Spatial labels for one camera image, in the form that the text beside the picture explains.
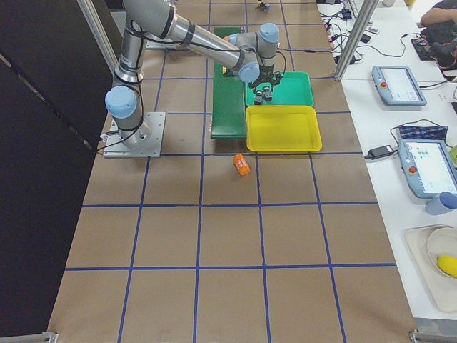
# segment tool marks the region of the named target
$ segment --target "yellow fruit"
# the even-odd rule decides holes
[[[457,258],[449,255],[443,255],[436,260],[436,264],[438,265],[438,268],[447,275],[457,277]]]

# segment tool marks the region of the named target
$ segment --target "person's arm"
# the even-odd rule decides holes
[[[430,26],[432,24],[444,23],[450,20],[457,23],[457,9],[440,9],[438,7],[433,7],[422,16],[421,25]]]

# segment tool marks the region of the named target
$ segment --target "beige tray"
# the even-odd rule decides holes
[[[432,262],[427,250],[428,238],[440,229],[447,234],[455,230],[457,236],[457,228],[448,225],[409,229],[404,236],[413,260],[438,309],[442,312],[457,312],[457,279],[440,271]]]

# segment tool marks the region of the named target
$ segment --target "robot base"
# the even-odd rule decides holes
[[[106,141],[106,145],[108,147],[105,148],[103,156],[110,159],[160,157],[162,138],[164,137],[165,116],[165,112],[146,112],[144,114],[144,121],[152,128],[151,136],[147,140],[143,141],[141,146],[138,146],[135,150],[122,143],[108,146],[121,141],[119,135],[117,134],[109,136]],[[114,121],[111,123],[110,130],[117,131],[117,125]]]

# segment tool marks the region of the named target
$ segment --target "tablet screen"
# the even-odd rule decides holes
[[[406,69],[381,68],[381,73],[386,80],[387,87],[395,101],[420,101],[414,84]]]
[[[457,193],[457,181],[439,143],[406,143],[414,158],[424,193]]]

